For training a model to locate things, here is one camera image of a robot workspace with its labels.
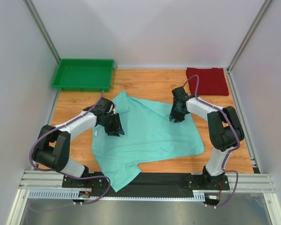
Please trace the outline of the teal t shirt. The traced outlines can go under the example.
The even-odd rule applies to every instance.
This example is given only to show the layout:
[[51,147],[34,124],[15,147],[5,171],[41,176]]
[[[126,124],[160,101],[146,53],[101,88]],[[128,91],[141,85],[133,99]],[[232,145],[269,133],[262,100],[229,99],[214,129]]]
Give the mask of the teal t shirt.
[[109,136],[102,126],[93,128],[91,150],[102,171],[118,192],[140,172],[140,163],[204,153],[201,136],[190,115],[180,123],[169,120],[170,104],[128,96],[114,99],[124,135]]

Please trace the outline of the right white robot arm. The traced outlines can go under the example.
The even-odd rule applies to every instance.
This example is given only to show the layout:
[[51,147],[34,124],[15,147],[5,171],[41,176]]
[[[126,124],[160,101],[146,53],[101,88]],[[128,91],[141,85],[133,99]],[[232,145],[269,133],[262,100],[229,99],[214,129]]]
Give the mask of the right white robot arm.
[[201,183],[213,189],[218,176],[225,173],[226,161],[231,152],[240,147],[244,131],[234,107],[220,107],[194,96],[174,97],[169,119],[182,122],[187,114],[195,114],[208,123],[209,139],[213,146],[211,157],[204,167]]

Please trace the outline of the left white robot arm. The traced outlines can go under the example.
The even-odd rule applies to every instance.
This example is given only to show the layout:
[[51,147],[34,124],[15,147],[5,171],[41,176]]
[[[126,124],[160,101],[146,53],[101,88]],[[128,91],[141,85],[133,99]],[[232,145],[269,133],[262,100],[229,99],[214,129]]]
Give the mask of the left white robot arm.
[[73,178],[78,188],[84,188],[89,183],[89,176],[85,174],[86,167],[71,159],[70,144],[85,131],[102,126],[104,132],[111,136],[124,135],[120,116],[111,113],[98,113],[82,111],[71,120],[55,127],[45,125],[39,137],[30,150],[30,162],[48,167],[48,171],[55,171]]

